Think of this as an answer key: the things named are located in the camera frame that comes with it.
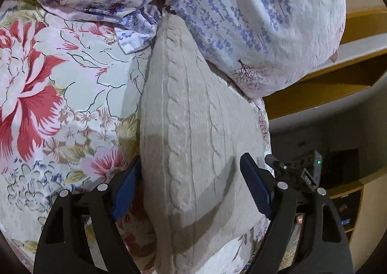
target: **bed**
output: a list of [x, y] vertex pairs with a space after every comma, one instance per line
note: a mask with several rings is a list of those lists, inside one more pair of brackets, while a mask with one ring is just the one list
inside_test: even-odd
[[[139, 154], [138, 110], [152, 47], [125, 55], [109, 24], [65, 21], [34, 0], [6, 0], [3, 6], [0, 41], [15, 41], [6, 47], [12, 58], [27, 56], [30, 69], [1, 72], [8, 81], [2, 87], [19, 92], [4, 101], [2, 110], [0, 227], [32, 271], [39, 235], [58, 192], [91, 190]], [[270, 153], [263, 102], [258, 122]], [[267, 226], [264, 219], [223, 248], [218, 258], [233, 255], [227, 273], [242, 271]], [[117, 227], [139, 269], [152, 273], [156, 242], [141, 192]], [[86, 234], [90, 249], [97, 249], [91, 225]]]

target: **wooden shelf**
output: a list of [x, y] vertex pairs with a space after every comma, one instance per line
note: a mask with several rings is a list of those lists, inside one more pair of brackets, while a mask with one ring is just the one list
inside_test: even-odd
[[353, 225], [353, 224], [348, 224], [348, 225], [344, 226], [344, 231], [346, 233], [349, 233], [350, 231], [353, 231], [354, 229], [355, 229], [355, 225]]
[[296, 83], [264, 98], [269, 119], [313, 108], [364, 90], [387, 70], [387, 54]]
[[387, 33], [387, 10], [367, 10], [347, 15], [340, 44]]
[[361, 57], [354, 58], [354, 59], [345, 61], [343, 63], [339, 63], [339, 64], [336, 64], [336, 65], [329, 66], [329, 67], [324, 68], [322, 70], [318, 70], [318, 71], [315, 71], [315, 72], [307, 74], [306, 76], [301, 78], [297, 83], [301, 83], [301, 82], [307, 81], [308, 79], [312, 79], [312, 78], [315, 78], [315, 77], [327, 74], [329, 72], [340, 70], [340, 69], [345, 68], [347, 66], [351, 66], [353, 64], [356, 64], [356, 63], [359, 63], [359, 62], [363, 62], [365, 60], [369, 60], [369, 59], [378, 57], [380, 55], [384, 55], [386, 53], [387, 53], [387, 48], [384, 48], [382, 50], [379, 50], [379, 51], [376, 51], [376, 52], [372, 52], [372, 53], [369, 53], [369, 54], [366, 54], [366, 55], [362, 55]]
[[356, 181], [353, 181], [347, 184], [342, 184], [335, 188], [329, 189], [327, 192], [329, 197], [331, 199], [334, 199], [334, 198], [344, 197], [350, 193], [359, 191], [362, 188], [363, 188], [363, 184], [360, 181], [356, 180]]

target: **cable knit pattern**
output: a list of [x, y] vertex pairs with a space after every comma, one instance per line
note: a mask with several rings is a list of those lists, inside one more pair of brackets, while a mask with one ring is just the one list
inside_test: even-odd
[[184, 21], [166, 15], [140, 115], [144, 205], [157, 236], [156, 271], [194, 274], [263, 217], [239, 169], [245, 152], [263, 163], [258, 113], [210, 70]]
[[167, 30], [167, 52], [168, 59], [168, 83], [167, 91], [169, 100], [167, 104], [168, 143], [171, 150], [169, 155], [169, 171], [173, 178], [171, 181], [171, 199], [174, 206], [185, 211], [191, 202], [191, 185], [188, 181], [188, 157], [187, 144], [187, 93], [186, 79], [183, 72], [185, 67], [175, 58], [173, 52], [179, 46], [176, 45], [178, 38], [176, 31]]

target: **metal screw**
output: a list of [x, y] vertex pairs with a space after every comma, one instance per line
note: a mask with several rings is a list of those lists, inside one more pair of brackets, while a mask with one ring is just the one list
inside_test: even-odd
[[277, 187], [279, 187], [281, 190], [286, 190], [288, 188], [288, 184], [286, 182], [280, 181], [277, 183]]
[[59, 192], [59, 196], [61, 198], [64, 198], [67, 195], [68, 195], [68, 190], [67, 189], [63, 189], [61, 192]]
[[98, 185], [97, 190], [98, 191], [105, 191], [108, 188], [108, 185], [106, 183], [101, 183]]
[[317, 188], [317, 193], [319, 195], [326, 195], [327, 191], [324, 188]]

